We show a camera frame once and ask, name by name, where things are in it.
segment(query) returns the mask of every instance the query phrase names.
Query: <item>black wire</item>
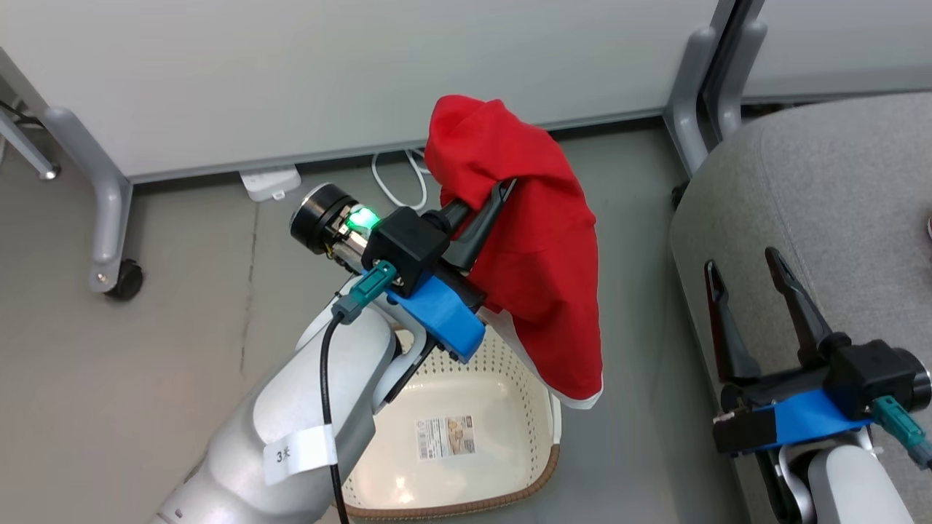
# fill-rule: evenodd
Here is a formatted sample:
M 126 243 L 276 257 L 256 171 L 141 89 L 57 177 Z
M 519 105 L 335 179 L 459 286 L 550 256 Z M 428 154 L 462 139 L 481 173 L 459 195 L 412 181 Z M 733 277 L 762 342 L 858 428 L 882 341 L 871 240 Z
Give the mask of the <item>black wire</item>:
M 327 325 L 323 332 L 323 341 L 321 342 L 321 410 L 323 411 L 323 423 L 332 424 L 333 418 L 330 414 L 330 379 L 327 374 L 327 361 L 330 358 L 330 340 L 334 337 L 336 327 L 343 320 L 343 313 L 334 315 L 334 319 Z M 337 464 L 330 465 L 330 479 L 334 484 L 334 498 L 336 499 L 336 512 L 340 515 L 340 524 L 350 524 L 350 517 L 347 516 L 347 506 L 343 502 L 343 481 L 340 479 L 340 468 Z
M 38 118 L 28 117 L 28 116 L 26 116 L 25 113 L 22 113 L 22 111 L 20 111 L 20 110 L 17 109 L 16 107 L 13 107 L 12 105 L 10 105 L 10 104 L 8 104 L 8 103 L 2 101 L 2 100 L 0 100 L 0 107 L 3 107 L 3 108 L 6 109 L 7 111 L 9 111 L 9 112 L 12 113 L 13 115 L 15 115 L 15 116 L 19 119 L 19 121 L 16 122 L 18 125 L 23 125 L 23 124 L 37 124 L 37 125 L 42 126 L 42 122 L 40 122 Z

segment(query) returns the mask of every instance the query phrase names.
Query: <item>white board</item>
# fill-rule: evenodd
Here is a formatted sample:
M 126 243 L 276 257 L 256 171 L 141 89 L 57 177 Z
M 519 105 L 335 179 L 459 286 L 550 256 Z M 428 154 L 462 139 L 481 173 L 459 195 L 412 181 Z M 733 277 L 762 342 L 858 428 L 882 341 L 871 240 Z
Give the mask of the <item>white board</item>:
M 746 97 L 932 89 L 929 0 L 765 0 Z
M 0 0 L 0 48 L 127 176 L 427 137 L 437 98 L 662 107 L 717 0 Z

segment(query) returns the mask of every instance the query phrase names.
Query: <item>red garment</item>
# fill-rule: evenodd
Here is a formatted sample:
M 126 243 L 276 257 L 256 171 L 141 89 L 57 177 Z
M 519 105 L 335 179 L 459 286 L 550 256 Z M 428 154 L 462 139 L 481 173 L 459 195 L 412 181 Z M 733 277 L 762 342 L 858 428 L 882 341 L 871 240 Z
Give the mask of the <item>red garment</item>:
M 459 197 L 476 210 L 496 182 L 521 179 L 469 280 L 487 308 L 511 313 L 544 382 L 591 406 L 602 390 L 596 218 L 560 146 L 500 100 L 450 95 L 434 107 L 425 160 L 443 204 Z

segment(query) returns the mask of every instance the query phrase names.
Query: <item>white power strip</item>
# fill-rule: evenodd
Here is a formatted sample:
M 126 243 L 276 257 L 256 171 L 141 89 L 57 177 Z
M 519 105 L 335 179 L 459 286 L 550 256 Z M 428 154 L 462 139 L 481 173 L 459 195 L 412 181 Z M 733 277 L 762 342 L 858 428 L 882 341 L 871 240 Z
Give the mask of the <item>white power strip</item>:
M 240 178 L 249 198 L 256 202 L 281 200 L 286 192 L 301 185 L 301 175 L 293 165 L 240 171 Z

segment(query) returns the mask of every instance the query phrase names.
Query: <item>laundry basket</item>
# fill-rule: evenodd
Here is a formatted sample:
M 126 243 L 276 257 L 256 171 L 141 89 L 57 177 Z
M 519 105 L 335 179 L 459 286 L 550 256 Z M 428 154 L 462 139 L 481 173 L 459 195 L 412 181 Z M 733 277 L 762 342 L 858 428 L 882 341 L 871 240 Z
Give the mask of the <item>laundry basket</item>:
M 487 328 L 469 364 L 433 351 L 376 415 L 343 485 L 347 512 L 445 517 L 520 501 L 554 473 L 560 430 L 559 401 Z

